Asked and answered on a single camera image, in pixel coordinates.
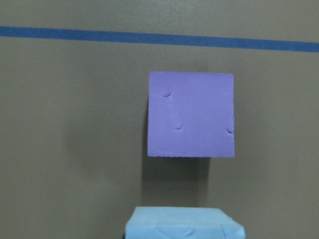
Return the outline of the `light blue foam block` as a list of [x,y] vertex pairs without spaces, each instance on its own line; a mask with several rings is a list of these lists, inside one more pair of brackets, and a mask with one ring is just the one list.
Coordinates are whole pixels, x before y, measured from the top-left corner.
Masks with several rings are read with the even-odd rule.
[[126,239],[244,239],[244,227],[222,210],[194,207],[136,207]]

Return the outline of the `purple foam block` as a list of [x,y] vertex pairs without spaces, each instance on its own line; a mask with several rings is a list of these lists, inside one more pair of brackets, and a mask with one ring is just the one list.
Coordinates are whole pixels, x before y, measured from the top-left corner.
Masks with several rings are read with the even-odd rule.
[[234,76],[149,74],[148,156],[234,157]]

